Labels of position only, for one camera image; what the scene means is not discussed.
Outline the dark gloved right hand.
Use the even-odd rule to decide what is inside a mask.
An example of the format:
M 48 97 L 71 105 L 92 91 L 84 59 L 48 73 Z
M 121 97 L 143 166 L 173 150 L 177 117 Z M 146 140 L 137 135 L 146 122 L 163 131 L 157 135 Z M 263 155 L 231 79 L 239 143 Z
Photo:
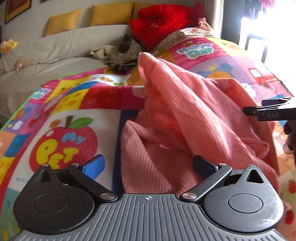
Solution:
M 287 135 L 287 140 L 283 146 L 283 150 L 288 155 L 293 155 L 294 163 L 296 164 L 296 120 L 288 120 L 284 125 L 284 133 Z

